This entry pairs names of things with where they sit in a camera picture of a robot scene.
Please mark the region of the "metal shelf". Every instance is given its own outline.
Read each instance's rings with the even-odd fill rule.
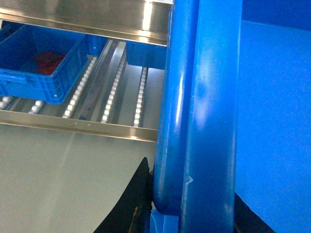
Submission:
[[[1,0],[0,18],[166,46],[170,2]]]
[[[89,57],[87,68],[64,103],[10,97],[0,110],[0,124],[156,142],[164,71],[128,65],[125,55],[124,42],[109,40],[99,58]],[[139,127],[134,127],[145,70],[149,70],[148,81],[139,109]],[[103,123],[107,108],[109,118]]]

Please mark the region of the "blue wall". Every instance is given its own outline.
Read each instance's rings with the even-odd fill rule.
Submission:
[[[242,18],[311,30],[311,0],[244,0]]]
[[[277,233],[311,233],[311,32],[243,22],[236,192]]]

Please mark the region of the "red item in crate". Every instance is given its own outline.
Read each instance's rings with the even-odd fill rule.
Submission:
[[[65,56],[66,54],[57,54],[51,51],[37,55],[33,57],[34,61],[39,65],[39,68],[35,71],[40,74],[51,75]]]
[[[58,65],[62,62],[61,60],[55,61],[53,63],[51,63],[49,66],[47,67],[39,67],[38,69],[36,69],[35,71],[37,73],[40,74],[44,74],[44,75],[51,75],[53,74],[53,72],[56,70],[56,68],[58,67]]]
[[[52,51],[47,51],[33,57],[34,61],[39,65],[39,67],[46,67],[51,65],[53,62],[63,59],[65,56],[63,54],[57,54]]]

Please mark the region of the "stainless steel frame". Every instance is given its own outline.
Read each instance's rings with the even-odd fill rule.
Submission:
[[[0,124],[156,142],[157,130],[0,110]]]
[[[166,46],[170,7],[152,0],[0,0],[0,18]]]

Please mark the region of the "plastic bin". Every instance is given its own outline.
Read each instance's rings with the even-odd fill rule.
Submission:
[[[108,38],[98,35],[86,35],[86,44],[88,47],[88,54],[92,56],[99,56],[103,51]]]
[[[52,75],[36,73],[33,57],[45,51],[66,57]],[[24,25],[0,42],[0,96],[62,103],[87,62],[81,33]]]
[[[13,23],[13,22],[4,21],[2,23],[2,28],[0,30],[0,41],[9,37],[11,34],[13,34],[21,26],[22,26],[22,24],[20,24],[20,23]]]
[[[165,69],[166,47],[127,41],[127,62],[129,65]]]

